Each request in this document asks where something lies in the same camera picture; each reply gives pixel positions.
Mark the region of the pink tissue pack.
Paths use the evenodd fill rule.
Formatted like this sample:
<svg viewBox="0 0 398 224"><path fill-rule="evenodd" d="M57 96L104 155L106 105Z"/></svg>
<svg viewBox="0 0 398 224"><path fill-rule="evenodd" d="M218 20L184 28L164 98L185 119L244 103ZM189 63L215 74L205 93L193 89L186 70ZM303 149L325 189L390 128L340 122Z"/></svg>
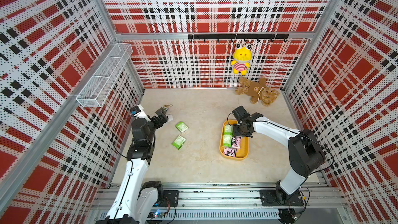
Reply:
<svg viewBox="0 0 398 224"><path fill-rule="evenodd" d="M227 157L236 158L237 149L231 147L224 147L223 154Z"/></svg>
<svg viewBox="0 0 398 224"><path fill-rule="evenodd" d="M240 149L241 148L242 137L233 136L231 139L231 148Z"/></svg>

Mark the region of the green tissue pack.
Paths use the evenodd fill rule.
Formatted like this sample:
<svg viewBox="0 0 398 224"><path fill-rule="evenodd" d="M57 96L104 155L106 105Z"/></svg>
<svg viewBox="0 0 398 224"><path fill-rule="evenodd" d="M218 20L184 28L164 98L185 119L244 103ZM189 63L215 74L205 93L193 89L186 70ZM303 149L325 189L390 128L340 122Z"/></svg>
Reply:
<svg viewBox="0 0 398 224"><path fill-rule="evenodd" d="M221 142L223 147L231 148L232 146L232 136L224 135Z"/></svg>
<svg viewBox="0 0 398 224"><path fill-rule="evenodd" d="M186 139L185 139L183 136L179 135L179 136L174 140L174 142L172 143L172 145L173 145L176 149L180 150L181 147L184 145L185 142L186 142Z"/></svg>
<svg viewBox="0 0 398 224"><path fill-rule="evenodd" d="M180 133L185 133L189 130L189 127L183 121L178 122L175 127Z"/></svg>
<svg viewBox="0 0 398 224"><path fill-rule="evenodd" d="M233 136L233 127L229 124L224 125L223 133L226 136Z"/></svg>

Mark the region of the yellow storage tray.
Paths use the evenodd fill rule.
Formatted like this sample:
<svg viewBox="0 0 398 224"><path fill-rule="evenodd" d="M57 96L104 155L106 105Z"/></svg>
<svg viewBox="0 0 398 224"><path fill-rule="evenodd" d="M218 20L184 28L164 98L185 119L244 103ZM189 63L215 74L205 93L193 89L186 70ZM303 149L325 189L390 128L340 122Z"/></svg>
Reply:
<svg viewBox="0 0 398 224"><path fill-rule="evenodd" d="M240 136L240 132L236 127L233 127L233 137L240 138L240 149L235 148L235 156L229 156L229 151L233 148L227 148L227 151L224 151L225 147L223 146L223 137L224 137L224 128L221 131L221 139L220 139L220 153L224 158L232 159L232 160L244 160L249 154L249 146L250 146L250 138L245 136Z"/></svg>

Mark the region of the pink tissue pack bottom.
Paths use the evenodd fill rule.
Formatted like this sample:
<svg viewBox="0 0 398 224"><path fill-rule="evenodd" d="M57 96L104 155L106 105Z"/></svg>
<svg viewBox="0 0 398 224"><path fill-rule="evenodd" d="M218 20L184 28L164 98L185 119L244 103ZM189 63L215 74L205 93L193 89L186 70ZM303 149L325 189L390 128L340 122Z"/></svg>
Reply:
<svg viewBox="0 0 398 224"><path fill-rule="evenodd" d="M237 149L231 147L224 147L223 154L227 157L236 158Z"/></svg>

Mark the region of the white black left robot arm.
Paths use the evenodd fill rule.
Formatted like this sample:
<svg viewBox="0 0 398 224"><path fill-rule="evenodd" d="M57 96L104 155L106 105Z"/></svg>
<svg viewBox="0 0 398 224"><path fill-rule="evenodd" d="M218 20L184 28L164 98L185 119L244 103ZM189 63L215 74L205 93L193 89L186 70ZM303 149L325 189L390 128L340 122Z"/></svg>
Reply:
<svg viewBox="0 0 398 224"><path fill-rule="evenodd" d="M161 182L144 183L155 148L155 131L168 122L161 107L149 117L141 105L131 109L132 144L127 152L127 163L122 184L110 210L97 224L144 224L152 207L163 194Z"/></svg>

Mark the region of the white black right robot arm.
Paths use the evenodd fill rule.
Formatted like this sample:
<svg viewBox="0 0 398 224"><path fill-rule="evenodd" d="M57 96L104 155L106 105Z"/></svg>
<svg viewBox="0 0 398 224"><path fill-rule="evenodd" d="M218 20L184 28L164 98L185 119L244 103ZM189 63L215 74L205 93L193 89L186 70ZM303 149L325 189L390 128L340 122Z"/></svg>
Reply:
<svg viewBox="0 0 398 224"><path fill-rule="evenodd" d="M237 120L237 124L233 124L234 134L252 138L252 134L256 132L272 138L288 149L290 170L282 180L276 182L274 190L266 192L263 205L303 205L303 200L299 199L301 186L325 162L324 151L313 132L285 127L262 114L250 114L241 106L232 114Z"/></svg>

